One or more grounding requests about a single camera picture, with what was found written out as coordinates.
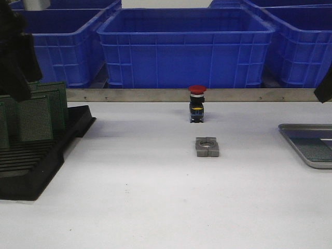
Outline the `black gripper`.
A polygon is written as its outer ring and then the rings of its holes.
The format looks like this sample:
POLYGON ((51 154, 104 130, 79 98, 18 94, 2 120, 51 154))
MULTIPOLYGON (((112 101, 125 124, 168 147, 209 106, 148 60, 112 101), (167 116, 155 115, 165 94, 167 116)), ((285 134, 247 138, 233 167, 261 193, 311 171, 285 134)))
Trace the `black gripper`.
POLYGON ((31 98, 28 82, 43 75, 38 64, 32 34, 25 34, 25 19, 1 1, 1 88, 17 102, 31 98))

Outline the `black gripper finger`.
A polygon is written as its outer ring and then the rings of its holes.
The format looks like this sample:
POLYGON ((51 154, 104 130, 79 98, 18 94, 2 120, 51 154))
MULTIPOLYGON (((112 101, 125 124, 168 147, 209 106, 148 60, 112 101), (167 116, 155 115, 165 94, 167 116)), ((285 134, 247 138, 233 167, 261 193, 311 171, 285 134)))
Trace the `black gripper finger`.
POLYGON ((331 100, 331 72, 327 73, 319 86, 314 90, 314 95, 319 102, 325 103, 331 100))

